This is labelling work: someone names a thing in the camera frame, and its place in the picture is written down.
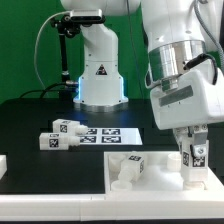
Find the white plastic casing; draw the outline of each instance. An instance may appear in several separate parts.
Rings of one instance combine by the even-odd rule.
[[[126,0],[61,0],[66,10],[101,9],[105,16],[120,16],[128,13]],[[130,12],[139,7],[140,0],[129,0]]]
[[[128,99],[123,95],[123,78],[118,72],[118,38],[104,25],[82,27],[85,70],[79,79],[75,103],[90,106],[113,106]],[[100,70],[105,75],[97,75]]]
[[[53,122],[54,133],[64,133],[69,135],[84,135],[88,127],[80,125],[79,121],[57,119]]]
[[[145,161],[142,154],[133,152],[121,162],[121,171],[118,175],[120,181],[137,181],[144,173]]]
[[[0,155],[0,180],[7,171],[6,156]]]
[[[192,2],[193,0],[141,1],[149,52],[170,43],[204,40]]]
[[[192,88],[193,95],[164,106],[161,105],[164,97],[173,98],[174,95],[166,95],[161,87],[152,89],[150,98],[158,128],[172,129],[224,121],[224,77],[219,70],[217,83],[212,85],[213,74],[211,62],[207,60],[180,76],[179,87],[174,92],[188,87]]]
[[[62,133],[42,133],[39,137],[40,150],[67,150],[69,146],[78,146],[80,138]]]

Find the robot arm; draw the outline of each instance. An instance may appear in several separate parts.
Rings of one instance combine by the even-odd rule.
[[[224,121],[224,78],[213,58],[206,54],[206,47],[211,50],[214,46],[201,32],[194,6],[200,3],[200,8],[206,7],[203,9],[221,21],[223,1],[142,0],[141,3],[149,39],[146,84],[152,88],[150,98],[156,124],[159,129],[173,129],[182,154],[185,186],[205,182],[207,124]]]
[[[71,11],[68,20],[80,24],[84,37],[85,69],[79,78],[75,107],[95,112],[125,107],[128,99],[124,96],[123,78],[118,72],[118,38],[112,30],[97,23],[103,16],[135,11],[140,0],[129,0],[128,5],[126,0],[61,0],[61,3]]]

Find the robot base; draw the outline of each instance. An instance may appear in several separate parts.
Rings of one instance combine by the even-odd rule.
[[[108,106],[98,106],[98,105],[88,105],[84,103],[77,103],[74,101],[74,107],[77,110],[84,110],[89,112],[96,112],[96,113],[107,113],[113,112],[118,110],[125,110],[128,108],[128,101],[116,104],[116,105],[108,105]]]

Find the warning label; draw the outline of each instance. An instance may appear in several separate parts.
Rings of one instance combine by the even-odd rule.
[[[106,72],[106,70],[105,70],[103,65],[100,66],[100,68],[96,72],[96,75],[107,75],[107,72]]]

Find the black table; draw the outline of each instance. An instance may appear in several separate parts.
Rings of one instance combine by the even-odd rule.
[[[51,132],[52,122],[59,118],[78,120],[88,127],[138,128],[143,145],[81,145],[68,151],[40,151],[40,133]],[[103,194],[105,151],[178,150],[172,131],[157,129],[148,100],[130,100],[126,110],[92,113],[75,110],[72,102],[59,99],[13,99],[0,106],[0,127],[0,154],[7,155],[8,169],[0,181],[0,194],[4,195]],[[209,126],[209,164],[220,180],[224,176],[223,136],[222,124]]]

